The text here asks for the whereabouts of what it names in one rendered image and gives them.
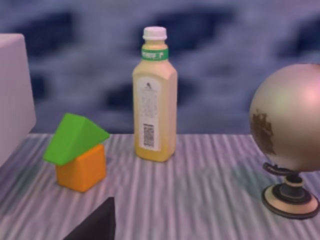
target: brown patch on globe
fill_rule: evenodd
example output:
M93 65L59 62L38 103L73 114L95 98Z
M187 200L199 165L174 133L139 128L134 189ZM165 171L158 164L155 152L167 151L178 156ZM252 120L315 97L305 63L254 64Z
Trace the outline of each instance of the brown patch on globe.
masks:
M258 109L252 115L250 128L252 136L262 152L275 155L272 137L274 136L272 123L268 121L268 115Z

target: bottle cap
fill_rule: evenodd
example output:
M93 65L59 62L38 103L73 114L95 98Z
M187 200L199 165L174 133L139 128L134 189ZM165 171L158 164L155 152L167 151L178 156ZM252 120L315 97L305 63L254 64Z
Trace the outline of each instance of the bottle cap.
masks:
M162 26L148 26L143 30L144 40L160 41L167 39L167 30Z

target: beige globe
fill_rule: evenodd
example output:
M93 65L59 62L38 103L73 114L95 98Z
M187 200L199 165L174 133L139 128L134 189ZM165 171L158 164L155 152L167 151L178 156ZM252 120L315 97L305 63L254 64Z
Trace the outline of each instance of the beige globe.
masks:
M294 64L269 76L250 105L252 136L281 168L320 170L320 64Z

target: green band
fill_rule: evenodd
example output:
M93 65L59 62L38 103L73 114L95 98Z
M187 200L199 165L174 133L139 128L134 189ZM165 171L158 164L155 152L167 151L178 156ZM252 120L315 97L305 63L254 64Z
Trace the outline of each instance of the green band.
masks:
M163 61L168 59L169 50L168 48L162 50L141 50L141 56L143 60L147 61Z

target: striped tablecloth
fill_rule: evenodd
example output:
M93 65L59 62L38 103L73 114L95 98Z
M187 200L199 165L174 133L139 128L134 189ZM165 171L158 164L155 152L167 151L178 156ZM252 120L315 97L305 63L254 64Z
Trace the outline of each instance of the striped tablecloth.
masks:
M112 135L107 178L86 193L56 184L42 160L50 137L31 134L0 168L0 240L61 240L111 196L115 240L320 239L320 215L289 220L263 206L262 190L281 179L262 170L249 135L179 135L166 163L136 157L132 135ZM319 197L320 174L302 176Z

